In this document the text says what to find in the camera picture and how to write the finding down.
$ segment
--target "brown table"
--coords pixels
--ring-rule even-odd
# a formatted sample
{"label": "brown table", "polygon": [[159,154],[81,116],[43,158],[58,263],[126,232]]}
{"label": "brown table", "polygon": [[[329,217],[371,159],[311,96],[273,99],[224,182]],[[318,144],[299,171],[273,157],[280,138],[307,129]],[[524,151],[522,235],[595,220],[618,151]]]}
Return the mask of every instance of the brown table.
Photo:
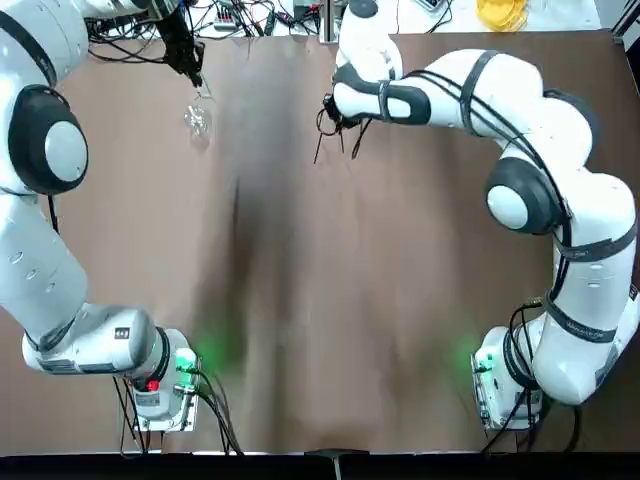
{"label": "brown table", "polygon": [[[589,167],[640,191],[640,104],[608,33],[397,41],[407,70],[468,47],[537,64],[597,112]],[[209,42],[216,139],[204,152],[182,120],[186,79],[87,61],[62,89],[91,145],[85,182],[59,201],[62,236],[91,301],[142,305],[190,336],[227,385],[246,450],[480,448],[468,355],[549,286],[550,240],[490,218],[498,150],[462,132],[374,123],[355,161],[330,139],[314,166],[334,56],[312,38]],[[0,451],[115,450],[111,381],[32,372],[20,337],[3,319]],[[636,339],[585,405],[580,448],[640,447],[638,361]],[[571,424],[555,409],[538,447],[562,448]],[[214,425],[202,408],[197,432],[165,447],[219,449]]]}

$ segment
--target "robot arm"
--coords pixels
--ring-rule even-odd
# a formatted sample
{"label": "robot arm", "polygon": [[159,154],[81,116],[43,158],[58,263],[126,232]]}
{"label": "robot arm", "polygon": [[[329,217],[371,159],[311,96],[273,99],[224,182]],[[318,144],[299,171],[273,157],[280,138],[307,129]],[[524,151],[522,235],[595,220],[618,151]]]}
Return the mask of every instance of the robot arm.
{"label": "robot arm", "polygon": [[180,332],[155,327],[141,309],[87,303],[87,276],[47,223],[37,194],[69,191],[87,171],[85,136],[54,90],[87,53],[84,16],[148,9],[170,39],[171,66],[201,81],[201,59],[195,61],[193,39],[171,2],[14,0],[0,9],[0,306],[25,330],[30,367],[126,377],[147,428],[163,431],[184,428],[195,411],[195,399],[174,388],[195,383],[177,368],[184,357],[182,364],[195,369],[195,354]]}
{"label": "robot arm", "polygon": [[595,116],[579,99],[545,90],[535,66],[460,50],[403,75],[400,53],[379,22],[375,1],[349,3],[333,95],[325,99],[337,128],[376,119],[491,138],[502,150],[486,185],[492,216],[516,232],[554,236],[556,280],[541,302],[545,313],[513,338],[504,327],[492,329],[472,357],[485,426],[501,428],[512,418],[509,428],[527,428],[527,409],[519,407],[525,387],[534,415],[541,392],[581,404],[638,327],[633,195],[618,178],[585,168]]}

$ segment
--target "yellow object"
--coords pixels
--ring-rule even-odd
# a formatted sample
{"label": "yellow object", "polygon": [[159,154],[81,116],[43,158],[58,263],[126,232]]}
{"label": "yellow object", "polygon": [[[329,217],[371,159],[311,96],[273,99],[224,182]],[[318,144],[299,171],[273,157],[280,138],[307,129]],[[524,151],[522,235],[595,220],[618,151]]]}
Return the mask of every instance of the yellow object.
{"label": "yellow object", "polygon": [[476,0],[476,14],[495,32],[515,32],[527,22],[527,0]]}

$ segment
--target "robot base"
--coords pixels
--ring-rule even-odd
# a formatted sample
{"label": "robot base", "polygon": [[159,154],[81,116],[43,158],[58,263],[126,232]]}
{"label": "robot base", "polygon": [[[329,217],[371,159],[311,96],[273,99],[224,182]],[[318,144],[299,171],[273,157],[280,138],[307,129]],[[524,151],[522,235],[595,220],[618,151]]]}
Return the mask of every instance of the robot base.
{"label": "robot base", "polygon": [[[478,372],[483,370],[482,365],[476,361],[477,356],[482,354],[480,349],[475,355],[471,355],[471,371]],[[496,385],[499,385],[496,375],[492,370],[483,373],[472,373],[473,378],[473,397],[476,402],[476,408],[485,430],[501,430],[507,421],[509,413],[513,410],[517,398],[511,399],[510,402],[505,401],[503,396],[498,394]],[[533,424],[540,419],[540,409],[542,407],[542,391],[534,390],[531,392],[531,412]],[[529,418],[526,402],[522,402],[520,408],[516,410],[515,415],[509,421],[506,430],[528,430]]]}
{"label": "robot base", "polygon": [[170,357],[166,373],[156,392],[134,390],[140,427],[144,431],[190,432],[195,429],[198,396],[177,392],[174,387],[197,385],[197,375],[177,370],[177,351],[189,350],[185,336],[175,329],[165,330],[170,344]]}

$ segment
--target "cable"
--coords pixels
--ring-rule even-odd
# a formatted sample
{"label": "cable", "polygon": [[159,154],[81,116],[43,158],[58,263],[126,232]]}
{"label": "cable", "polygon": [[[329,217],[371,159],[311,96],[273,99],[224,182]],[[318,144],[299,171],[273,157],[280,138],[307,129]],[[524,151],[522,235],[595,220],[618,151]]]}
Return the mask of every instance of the cable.
{"label": "cable", "polygon": [[[456,82],[454,82],[453,80],[451,80],[450,78],[448,78],[448,77],[446,77],[444,75],[440,75],[440,74],[438,74],[436,72],[428,71],[428,70],[415,70],[415,71],[410,72],[407,75],[405,75],[404,78],[411,77],[411,76],[413,76],[413,77],[419,76],[421,78],[424,78],[425,80],[431,82],[433,85],[435,85],[438,88],[440,88],[447,95],[451,96],[452,98],[456,99],[457,101],[460,101],[460,97],[459,96],[456,96],[448,88],[446,88],[444,85],[441,85],[439,82],[436,82],[431,77],[438,78],[438,79],[440,79],[442,81],[445,81],[450,86],[453,86],[453,87],[457,88],[458,90],[460,90],[460,92],[462,92],[462,87],[459,84],[457,84]],[[562,244],[564,246],[566,246],[566,247],[570,247],[571,244],[572,244],[572,239],[571,239],[571,221],[570,221],[569,212],[567,211],[566,205],[565,205],[564,201],[562,200],[563,197],[562,197],[562,194],[560,193],[560,189],[558,187],[558,184],[556,183],[555,179],[551,175],[551,172],[549,171],[549,168],[547,167],[547,165],[544,163],[544,161],[542,160],[542,158],[540,157],[540,155],[538,154],[536,149],[533,147],[533,145],[531,145],[531,142],[529,142],[529,140],[527,140],[527,138],[522,134],[522,132],[520,132],[509,120],[504,118],[504,116],[502,116],[499,112],[497,112],[493,107],[491,107],[485,101],[483,101],[482,99],[476,97],[475,95],[472,94],[471,95],[471,99],[473,101],[477,102],[480,106],[482,106],[490,114],[492,114],[499,122],[501,122],[503,125],[505,125],[509,130],[511,130],[515,136],[514,137],[510,137],[508,134],[506,134],[504,131],[502,131],[500,128],[498,128],[493,122],[487,120],[482,115],[480,115],[475,109],[470,108],[471,113],[474,114],[482,123],[484,123],[486,126],[491,128],[494,132],[496,132],[502,138],[504,138],[505,140],[509,141],[510,143],[515,144],[524,153],[528,154],[529,157],[531,158],[531,160],[534,162],[534,164],[536,166],[538,166],[538,168],[540,168],[543,171],[543,173],[546,175],[546,177],[549,180],[549,183],[551,184],[551,187],[553,188],[553,191],[554,191],[556,197],[558,198],[558,202],[559,202],[558,207],[560,208],[561,213],[562,213],[562,218],[563,218],[562,223],[561,223],[561,227],[562,227]],[[564,285],[564,281],[566,279],[568,270],[569,270],[569,262],[566,260],[566,258],[564,256],[561,256],[560,257],[560,262],[559,262],[559,268],[558,268],[556,281],[554,282],[554,285],[553,285],[553,287],[551,289],[551,292],[550,292],[551,300],[555,300],[558,297],[558,295],[559,295],[559,293],[560,293],[560,291],[562,289],[562,286]]]}
{"label": "cable", "polygon": [[524,398],[524,395],[525,393],[523,390],[522,393],[520,393],[520,396],[518,397],[518,399],[516,400],[516,404],[513,406],[513,410],[511,410],[511,413],[509,414],[504,424],[502,425],[502,428],[500,428],[498,433],[496,433],[495,436],[489,441],[489,443],[487,443],[484,446],[484,448],[480,451],[480,453],[488,453],[489,450],[491,450],[491,447],[493,447],[493,445],[498,441],[498,439],[502,436],[502,434],[504,434],[504,432],[507,430],[507,427],[509,426],[509,421],[514,417],[514,415],[518,411],[518,408],[522,403],[522,399]]}
{"label": "cable", "polygon": [[131,389],[125,379],[122,379],[122,384],[124,385],[124,389],[127,392],[127,396],[129,397],[129,401],[131,402],[131,408],[133,408],[133,419],[135,425],[138,427],[138,436],[140,437],[140,445],[142,446],[142,453],[149,453],[148,446],[144,443],[144,438],[142,437],[142,428],[140,427],[140,417],[138,416],[138,408],[136,407],[136,402],[133,399],[133,395],[131,394]]}
{"label": "cable", "polygon": [[49,217],[51,218],[51,227],[58,235],[60,235],[60,230],[58,229],[58,215],[56,214],[56,205],[54,203],[53,195],[47,195],[47,201],[49,203]]}
{"label": "cable", "polygon": [[[431,27],[427,31],[427,33],[433,33],[442,25],[446,25],[447,23],[451,23],[453,21],[453,12],[451,11],[451,4],[453,3],[453,0],[445,0],[445,1],[447,2],[447,8],[443,12],[442,16],[438,19],[436,24],[433,27]],[[444,17],[447,13],[449,14],[449,18],[447,20],[444,20]]]}
{"label": "cable", "polygon": [[358,139],[356,140],[356,143],[353,146],[353,150],[351,151],[352,160],[358,156],[358,152],[360,151],[360,144],[362,143],[362,137],[364,137],[364,134],[367,132],[367,128],[369,128],[370,124],[371,124],[371,119],[367,120],[364,126],[360,124],[360,133],[358,134]]}
{"label": "cable", "polygon": [[196,373],[198,375],[200,375],[204,379],[204,381],[206,382],[207,386],[209,387],[209,391],[211,392],[211,396],[213,397],[214,405],[216,405],[216,406],[218,404],[222,405],[224,419],[220,417],[219,410],[215,410],[214,413],[216,413],[216,411],[218,412],[218,413],[216,413],[216,416],[218,417],[218,425],[220,427],[221,440],[222,440],[223,447],[225,447],[225,438],[223,437],[222,433],[224,432],[225,435],[226,435],[226,440],[227,440],[226,448],[227,448],[227,450],[225,450],[225,453],[228,452],[228,447],[229,446],[233,447],[233,449],[236,451],[236,453],[241,452],[241,449],[240,449],[240,446],[239,446],[239,443],[238,443],[238,439],[236,437],[235,429],[233,428],[233,423],[231,422],[231,414],[230,414],[230,411],[229,411],[229,399],[227,398],[227,393],[225,392],[224,387],[222,386],[222,382],[220,382],[220,379],[218,378],[218,376],[214,374],[213,378],[216,381],[216,384],[218,385],[218,388],[220,388],[220,392],[222,393],[223,401],[220,401],[220,398],[216,394],[216,391],[213,388],[213,385],[211,384],[211,382],[209,381],[209,378],[207,377],[207,375],[205,375],[201,371],[197,371]]}
{"label": "cable", "polygon": [[[129,433],[131,433],[131,438],[133,438],[134,443],[137,444],[138,442],[136,439],[135,431],[133,429],[133,425],[131,424],[131,419],[129,418],[129,414],[127,412],[127,405],[122,399],[122,392],[120,391],[120,386],[118,385],[118,381],[116,380],[115,377],[111,377],[111,379],[113,380],[113,385],[116,387],[116,392],[118,394],[118,401],[120,402],[120,408],[122,409],[122,415],[123,415],[123,435],[121,436],[121,440],[120,440],[120,452],[122,453],[122,445],[124,443],[124,438],[123,438],[124,437],[124,421],[126,421],[126,424],[129,427]],[[141,452],[146,453],[144,450],[143,443],[141,443]]]}
{"label": "cable", "polygon": [[[218,405],[213,400],[211,400],[211,398],[209,398],[208,395],[205,395],[204,393],[202,393],[200,391],[196,391],[196,395],[198,395],[209,406],[211,411],[216,416],[216,418],[218,420],[218,426],[220,427],[220,430],[222,432],[221,435],[224,435],[224,437],[226,437],[226,439],[228,440],[229,445],[231,446],[231,448],[233,448],[233,450],[236,452],[237,455],[244,455],[244,453],[240,449],[240,446],[238,445],[237,440],[230,433],[229,426],[227,424],[225,424],[222,416],[220,415],[220,410],[218,409]],[[226,448],[225,447],[225,438],[224,437],[221,436],[222,446],[223,446],[223,448]]]}
{"label": "cable", "polygon": [[569,443],[565,447],[563,453],[571,453],[578,446],[580,435],[582,433],[582,411],[580,407],[573,407],[573,431]]}

